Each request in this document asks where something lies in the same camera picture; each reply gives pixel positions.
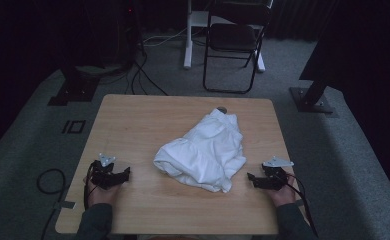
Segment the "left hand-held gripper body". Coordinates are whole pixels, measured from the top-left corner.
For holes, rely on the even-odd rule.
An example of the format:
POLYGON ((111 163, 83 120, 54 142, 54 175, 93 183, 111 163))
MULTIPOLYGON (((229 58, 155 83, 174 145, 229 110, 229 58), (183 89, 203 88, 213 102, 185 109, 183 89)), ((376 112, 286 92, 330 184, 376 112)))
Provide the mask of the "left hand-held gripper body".
POLYGON ((116 175, 113 172, 115 160, 114 156, 100 153, 98 159, 90 165, 89 181, 105 190, 113 187, 113 176, 116 175))

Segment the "person's left hand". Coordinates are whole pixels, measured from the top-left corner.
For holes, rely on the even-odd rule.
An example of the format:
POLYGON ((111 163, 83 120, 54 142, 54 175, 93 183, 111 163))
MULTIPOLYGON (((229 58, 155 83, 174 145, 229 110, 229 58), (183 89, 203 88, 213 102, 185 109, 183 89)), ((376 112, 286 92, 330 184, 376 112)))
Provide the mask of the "person's left hand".
POLYGON ((89 207, 96 204, 109 204, 113 206, 121 190, 120 185, 111 187, 108 190, 102 189, 94 185, 92 182, 88 183, 89 195, 87 197, 87 203, 89 207))

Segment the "black slanted stand with base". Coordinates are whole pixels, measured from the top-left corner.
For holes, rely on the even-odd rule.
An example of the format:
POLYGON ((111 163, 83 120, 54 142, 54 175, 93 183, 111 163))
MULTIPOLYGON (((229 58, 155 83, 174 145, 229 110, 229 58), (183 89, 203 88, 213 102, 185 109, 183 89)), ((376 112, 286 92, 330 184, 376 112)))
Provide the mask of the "black slanted stand with base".
POLYGON ((300 75, 300 80, 311 80, 312 84, 309 88, 290 88, 299 112, 335 115, 324 91, 328 86, 337 84, 340 67, 337 41, 329 34, 323 34, 300 75))

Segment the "white desk frame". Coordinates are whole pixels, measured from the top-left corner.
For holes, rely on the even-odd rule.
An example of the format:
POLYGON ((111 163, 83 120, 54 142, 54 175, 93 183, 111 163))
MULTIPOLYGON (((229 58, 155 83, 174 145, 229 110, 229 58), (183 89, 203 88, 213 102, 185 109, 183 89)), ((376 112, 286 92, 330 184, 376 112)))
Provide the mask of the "white desk frame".
MULTIPOLYGON (((265 0, 266 6, 271 10, 273 7, 274 0, 265 0)), ((194 11, 192 10, 192 0, 187 0, 187 26, 186 26, 186 48, 185 48, 185 55, 184 55, 184 61, 183 61, 183 67, 184 69, 190 69, 192 66, 192 49, 193 49, 193 41, 192 36, 195 35, 195 33, 192 33, 193 27, 199 27, 204 28, 207 26, 208 22, 208 11, 207 10, 201 10, 201 11, 194 11)), ((221 17, 213 17, 212 18, 213 23, 233 23, 228 20, 225 20, 221 17)), ((266 67, 263 62, 263 58, 261 53, 257 54, 259 59, 257 61, 257 68, 260 73, 264 72, 266 70, 266 67)))

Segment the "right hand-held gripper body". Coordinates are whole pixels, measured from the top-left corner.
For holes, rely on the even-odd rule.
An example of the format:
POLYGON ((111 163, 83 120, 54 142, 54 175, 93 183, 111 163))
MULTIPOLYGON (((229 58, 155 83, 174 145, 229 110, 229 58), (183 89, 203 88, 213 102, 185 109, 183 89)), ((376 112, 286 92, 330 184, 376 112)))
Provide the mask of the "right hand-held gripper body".
POLYGON ((290 160, 273 156, 270 160, 262 163, 265 174, 264 188, 268 190, 280 190, 288 183, 287 172, 284 167, 292 167, 294 163, 290 160))

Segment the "black folding chair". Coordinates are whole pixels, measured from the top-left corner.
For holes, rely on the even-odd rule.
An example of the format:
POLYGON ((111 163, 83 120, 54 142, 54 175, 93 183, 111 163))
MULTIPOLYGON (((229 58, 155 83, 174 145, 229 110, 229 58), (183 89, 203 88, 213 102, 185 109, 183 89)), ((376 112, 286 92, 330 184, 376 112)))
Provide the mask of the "black folding chair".
POLYGON ((265 3, 216 2, 208 11, 202 84, 209 92, 245 94, 254 84, 263 38, 271 20, 265 3), (209 58, 254 61, 249 85, 244 90, 217 89, 207 85, 209 58))

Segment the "white skirt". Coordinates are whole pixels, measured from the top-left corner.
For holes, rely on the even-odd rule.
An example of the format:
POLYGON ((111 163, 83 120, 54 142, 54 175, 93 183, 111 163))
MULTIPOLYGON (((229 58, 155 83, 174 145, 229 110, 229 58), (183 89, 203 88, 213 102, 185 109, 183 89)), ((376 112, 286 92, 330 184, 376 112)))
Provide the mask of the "white skirt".
POLYGON ((182 184, 227 193, 246 163, 242 140, 237 115, 216 108, 184 136, 163 145, 153 164, 182 184))

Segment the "black stand with flat base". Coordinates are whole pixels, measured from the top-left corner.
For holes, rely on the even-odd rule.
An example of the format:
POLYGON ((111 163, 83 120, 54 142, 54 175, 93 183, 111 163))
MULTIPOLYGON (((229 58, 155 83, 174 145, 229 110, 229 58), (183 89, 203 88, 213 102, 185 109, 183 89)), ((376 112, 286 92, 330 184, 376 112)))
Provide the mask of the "black stand with flat base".
POLYGON ((104 77, 130 69, 141 42, 137 0, 48 0, 52 55, 64 83, 49 104, 89 102, 104 77))

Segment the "person's right hand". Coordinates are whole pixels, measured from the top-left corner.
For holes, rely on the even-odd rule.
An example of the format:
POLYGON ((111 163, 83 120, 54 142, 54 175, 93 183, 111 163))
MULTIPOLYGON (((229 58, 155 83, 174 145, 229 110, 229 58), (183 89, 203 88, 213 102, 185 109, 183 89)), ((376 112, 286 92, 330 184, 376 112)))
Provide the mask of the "person's right hand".
POLYGON ((266 193, 271 198, 275 207, 292 204, 296 201, 295 192, 292 189, 294 177, 289 176, 288 182, 280 190, 267 190, 266 193))

